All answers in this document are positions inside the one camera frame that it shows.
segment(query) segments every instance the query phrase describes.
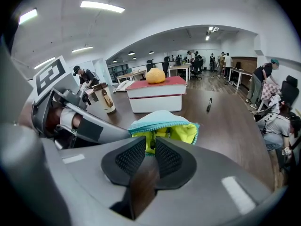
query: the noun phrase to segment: red box lid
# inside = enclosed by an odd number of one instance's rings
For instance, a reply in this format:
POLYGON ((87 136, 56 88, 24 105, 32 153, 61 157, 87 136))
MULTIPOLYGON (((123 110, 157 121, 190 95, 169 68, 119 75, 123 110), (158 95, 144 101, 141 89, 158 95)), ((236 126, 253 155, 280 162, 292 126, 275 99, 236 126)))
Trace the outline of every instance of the red box lid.
POLYGON ((149 84, 147 81, 135 81, 126 90, 140 89, 144 87, 164 86, 164 85, 186 85, 186 81, 180 76, 173 76, 165 78, 165 81, 158 84, 149 84))

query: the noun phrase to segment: light blue cloth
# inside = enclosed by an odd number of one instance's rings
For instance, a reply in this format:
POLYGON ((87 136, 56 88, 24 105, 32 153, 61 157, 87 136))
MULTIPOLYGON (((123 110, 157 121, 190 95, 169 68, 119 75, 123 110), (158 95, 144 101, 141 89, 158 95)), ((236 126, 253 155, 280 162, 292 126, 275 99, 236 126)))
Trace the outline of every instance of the light blue cloth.
POLYGON ((189 122, 185 118, 178 115, 174 115, 166 110, 152 112, 139 119, 138 121, 134 121, 129 127, 128 131, 131 134, 134 134, 137 132, 154 131, 160 128, 189 124, 193 124, 197 128, 197 134, 195 135, 194 140, 192 142, 192 144, 194 145, 198 138, 199 125, 196 123, 189 122))

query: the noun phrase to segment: man in black cap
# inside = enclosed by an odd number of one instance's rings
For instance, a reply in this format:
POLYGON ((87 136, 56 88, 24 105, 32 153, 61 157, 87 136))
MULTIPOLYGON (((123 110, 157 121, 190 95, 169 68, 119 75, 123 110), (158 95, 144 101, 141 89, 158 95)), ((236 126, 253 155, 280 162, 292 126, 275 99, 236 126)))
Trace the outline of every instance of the man in black cap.
POLYGON ((92 86, 98 84, 98 79, 92 74, 89 70, 81 69, 78 65, 73 68, 74 74, 73 76, 79 75, 79 89, 83 86, 83 83, 86 82, 88 88, 92 88, 92 86))

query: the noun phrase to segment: wooden table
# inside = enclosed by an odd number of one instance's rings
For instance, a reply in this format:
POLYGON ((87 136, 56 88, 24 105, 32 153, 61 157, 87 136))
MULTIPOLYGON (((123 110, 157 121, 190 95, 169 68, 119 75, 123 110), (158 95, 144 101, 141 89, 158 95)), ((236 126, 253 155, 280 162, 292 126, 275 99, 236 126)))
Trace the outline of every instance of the wooden table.
POLYGON ((142 71, 134 72, 134 73, 127 73, 127 74, 123 74, 121 76, 118 76, 117 77, 118 84, 120 84, 120 79, 130 78, 130 81, 133 81, 134 76, 141 75, 141 74, 143 74, 145 76, 146 75, 146 70, 142 70, 142 71))
POLYGON ((239 85, 240 85, 240 83, 241 83, 241 75, 242 75, 242 74, 245 74, 245 75, 248 75, 248 76, 251 76, 251 77, 252 77, 252 74, 249 73, 249 72, 247 72, 247 71, 244 71, 244 70, 238 70, 238 69, 235 69, 235 68, 230 68, 229 81, 230 81, 230 79, 231 79, 231 71, 232 71, 232 70, 235 71, 235 72, 237 72, 237 73, 239 73, 239 76, 238 76, 238 82, 237 82, 236 89, 239 88, 239 85))
MULTIPOLYGON (((96 111, 93 105, 88 106, 88 112, 125 129, 147 115, 132 112, 126 92, 111 95, 117 109, 115 113, 107 115, 105 111, 96 111)), ((269 155, 243 101, 236 95, 196 89, 187 89, 182 99, 182 110, 173 114, 200 124, 196 146, 231 158, 272 190, 274 179, 269 155), (207 113, 210 98, 213 101, 207 113)))
POLYGON ((190 80, 190 66, 191 66, 191 64, 169 67, 168 68, 168 77, 171 77, 171 74, 170 74, 171 70, 186 70, 186 83, 188 83, 188 79, 190 80))

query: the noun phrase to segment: telephone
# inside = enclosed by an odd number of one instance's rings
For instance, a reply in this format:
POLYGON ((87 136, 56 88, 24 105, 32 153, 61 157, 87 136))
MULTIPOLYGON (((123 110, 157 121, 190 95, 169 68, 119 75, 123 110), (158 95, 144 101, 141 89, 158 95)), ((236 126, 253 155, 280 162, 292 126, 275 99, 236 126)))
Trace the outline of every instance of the telephone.
POLYGON ((113 93, 117 91, 126 91, 126 88, 129 87, 134 82, 135 81, 128 81, 128 80, 121 82, 120 85, 118 85, 118 87, 113 90, 113 93))

